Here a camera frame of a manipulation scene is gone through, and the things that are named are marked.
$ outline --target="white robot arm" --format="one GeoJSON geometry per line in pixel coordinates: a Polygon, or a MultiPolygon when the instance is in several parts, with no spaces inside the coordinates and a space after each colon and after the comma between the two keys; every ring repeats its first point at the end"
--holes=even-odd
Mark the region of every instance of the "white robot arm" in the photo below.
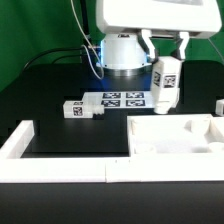
{"type": "Polygon", "coordinates": [[[97,0],[96,10],[97,26],[106,34],[101,43],[103,67],[131,74],[154,62],[151,92],[159,114],[177,102],[189,38],[209,38],[222,26],[216,0],[97,0]],[[175,39],[175,56],[158,57],[152,37],[175,39]]]}

